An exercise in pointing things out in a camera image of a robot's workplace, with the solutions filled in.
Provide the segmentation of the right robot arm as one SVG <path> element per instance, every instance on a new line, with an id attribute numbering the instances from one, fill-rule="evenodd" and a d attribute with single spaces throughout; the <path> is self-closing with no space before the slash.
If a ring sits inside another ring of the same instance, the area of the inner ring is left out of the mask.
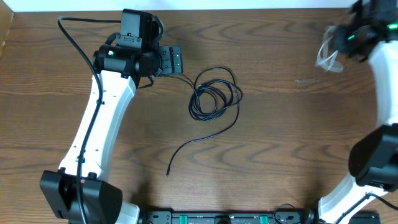
<path id="1" fill-rule="evenodd" d="M 397 0 L 356 1 L 345 24 L 329 26 L 323 34 L 315 65 L 340 73 L 338 54 L 366 62 L 374 80 L 376 118 L 373 130 L 351 149 L 348 174 L 316 208 L 306 223 L 366 223 L 375 215 L 360 211 L 374 199 L 397 190 Z"/>

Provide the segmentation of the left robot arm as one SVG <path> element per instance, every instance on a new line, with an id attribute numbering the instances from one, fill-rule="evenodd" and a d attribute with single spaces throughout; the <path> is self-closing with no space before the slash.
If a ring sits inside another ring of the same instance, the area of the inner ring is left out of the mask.
<path id="1" fill-rule="evenodd" d="M 40 189 L 57 218 L 69 223 L 139 223 L 140 208 L 109 183 L 114 144 L 141 78 L 182 72 L 181 48 L 159 44 L 164 26 L 148 12 L 125 9 L 120 31 L 87 59 L 90 97 L 75 139 Z"/>

